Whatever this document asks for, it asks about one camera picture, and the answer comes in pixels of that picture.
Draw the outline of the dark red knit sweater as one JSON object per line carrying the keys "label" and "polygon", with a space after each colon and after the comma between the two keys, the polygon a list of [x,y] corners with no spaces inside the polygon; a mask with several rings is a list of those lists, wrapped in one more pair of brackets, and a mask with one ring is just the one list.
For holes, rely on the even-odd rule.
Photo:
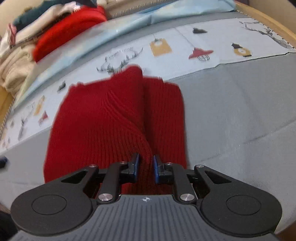
{"label": "dark red knit sweater", "polygon": [[124,194],[170,194],[155,183],[153,157],[187,165],[184,102],[178,85],[143,76],[135,65],[111,78],[72,85],[52,125],[44,180],[53,181],[95,164],[130,161],[140,155],[137,182]]}

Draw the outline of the grey printed bed sheet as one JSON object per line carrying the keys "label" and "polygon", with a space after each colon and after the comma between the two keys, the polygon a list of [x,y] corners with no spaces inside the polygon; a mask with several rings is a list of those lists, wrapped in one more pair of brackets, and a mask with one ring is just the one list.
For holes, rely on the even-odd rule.
{"label": "grey printed bed sheet", "polygon": [[179,85],[185,104],[186,157],[274,195],[281,232],[295,221],[295,52],[263,35],[238,12],[174,19],[117,37],[79,58],[14,109],[1,154],[1,203],[44,183],[43,163],[59,89],[108,77],[126,50],[145,75]]}

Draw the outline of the beige folded blanket stack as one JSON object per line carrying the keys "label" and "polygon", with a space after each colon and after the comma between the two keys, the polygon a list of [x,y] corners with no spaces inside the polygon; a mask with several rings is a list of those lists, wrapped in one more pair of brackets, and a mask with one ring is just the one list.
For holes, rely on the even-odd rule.
{"label": "beige folded blanket stack", "polygon": [[1,86],[9,93],[16,94],[36,62],[33,57],[35,44],[20,46],[1,63]]}

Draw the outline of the bright red folded blanket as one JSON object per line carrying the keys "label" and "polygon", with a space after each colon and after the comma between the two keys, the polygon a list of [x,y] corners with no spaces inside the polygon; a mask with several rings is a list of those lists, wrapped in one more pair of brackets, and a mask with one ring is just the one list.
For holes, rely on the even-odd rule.
{"label": "bright red folded blanket", "polygon": [[96,8],[83,6],[60,20],[41,36],[33,52],[35,62],[39,62],[85,30],[105,21],[107,21],[107,15],[102,6]]}

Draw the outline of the teal shark plush toy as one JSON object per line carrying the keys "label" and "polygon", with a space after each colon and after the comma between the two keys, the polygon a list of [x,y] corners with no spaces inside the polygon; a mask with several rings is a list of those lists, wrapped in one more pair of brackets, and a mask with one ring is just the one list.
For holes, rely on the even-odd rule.
{"label": "teal shark plush toy", "polygon": [[[20,16],[18,16],[13,21],[13,24],[16,24],[17,30],[21,30],[27,24],[29,24],[32,21],[36,20],[50,6],[52,6],[54,4],[65,4],[65,3],[70,3],[70,2],[72,2],[72,1],[43,1],[37,7],[34,7],[31,10],[28,10],[27,12],[25,12],[25,13],[21,14]],[[96,1],[75,1],[75,2],[81,4],[81,7],[82,6],[88,6],[88,7],[91,7],[91,8],[96,8],[97,7],[97,2]]]}

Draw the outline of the light blue patterned quilt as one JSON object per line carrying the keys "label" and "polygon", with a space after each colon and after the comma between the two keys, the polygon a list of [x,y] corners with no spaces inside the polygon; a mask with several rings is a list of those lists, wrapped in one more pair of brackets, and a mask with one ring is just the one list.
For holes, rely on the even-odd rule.
{"label": "light blue patterned quilt", "polygon": [[50,78],[117,37],[163,21],[235,9],[234,1],[126,1],[112,6],[111,20],[85,30],[39,61],[18,93],[14,108]]}

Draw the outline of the wooden bed frame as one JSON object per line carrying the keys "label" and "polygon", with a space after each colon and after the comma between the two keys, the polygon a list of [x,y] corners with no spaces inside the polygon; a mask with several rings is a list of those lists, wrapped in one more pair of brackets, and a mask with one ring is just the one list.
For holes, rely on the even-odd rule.
{"label": "wooden bed frame", "polygon": [[283,37],[293,47],[295,47],[295,33],[288,29],[286,26],[268,16],[267,14],[255,8],[252,8],[251,6],[248,6],[239,1],[234,2],[238,11],[260,21],[261,23],[272,29],[274,32],[279,34],[281,37]]}

